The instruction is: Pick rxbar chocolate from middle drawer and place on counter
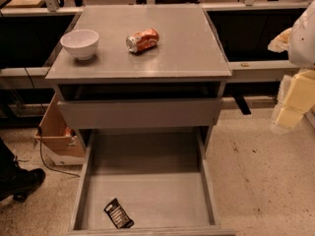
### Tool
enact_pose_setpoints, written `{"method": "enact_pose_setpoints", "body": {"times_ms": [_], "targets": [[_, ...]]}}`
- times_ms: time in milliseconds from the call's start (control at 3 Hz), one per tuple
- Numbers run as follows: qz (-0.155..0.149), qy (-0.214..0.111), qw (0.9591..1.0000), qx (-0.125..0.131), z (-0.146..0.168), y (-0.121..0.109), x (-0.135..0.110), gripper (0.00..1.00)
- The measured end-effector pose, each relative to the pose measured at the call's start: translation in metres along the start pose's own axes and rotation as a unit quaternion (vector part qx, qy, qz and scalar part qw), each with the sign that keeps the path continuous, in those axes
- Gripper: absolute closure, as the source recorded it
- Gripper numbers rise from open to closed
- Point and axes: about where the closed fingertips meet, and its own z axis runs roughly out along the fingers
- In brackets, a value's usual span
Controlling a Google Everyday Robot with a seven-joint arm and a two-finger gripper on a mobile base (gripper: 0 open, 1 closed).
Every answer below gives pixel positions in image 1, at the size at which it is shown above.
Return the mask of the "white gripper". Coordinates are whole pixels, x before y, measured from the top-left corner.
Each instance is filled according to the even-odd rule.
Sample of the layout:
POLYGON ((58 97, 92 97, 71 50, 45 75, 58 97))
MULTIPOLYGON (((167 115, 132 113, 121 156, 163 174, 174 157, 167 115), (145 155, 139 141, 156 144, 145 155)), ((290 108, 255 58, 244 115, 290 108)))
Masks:
MULTIPOLYGON (((268 45, 273 52, 288 51, 291 28, 285 29, 268 45)), ((308 112, 315 105, 315 71, 302 70, 290 81, 283 106, 275 124, 285 129, 293 129, 303 118, 300 113, 308 112)))

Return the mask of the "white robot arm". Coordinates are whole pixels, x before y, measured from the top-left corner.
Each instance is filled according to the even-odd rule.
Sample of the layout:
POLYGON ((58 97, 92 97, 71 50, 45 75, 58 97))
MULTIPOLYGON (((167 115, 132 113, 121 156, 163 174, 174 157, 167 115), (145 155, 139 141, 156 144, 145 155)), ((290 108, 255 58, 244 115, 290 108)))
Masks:
POLYGON ((273 113, 273 132, 285 134, 315 106, 315 1, 291 28, 269 43, 268 49, 286 51, 289 62, 299 68, 293 77, 283 77, 273 113))

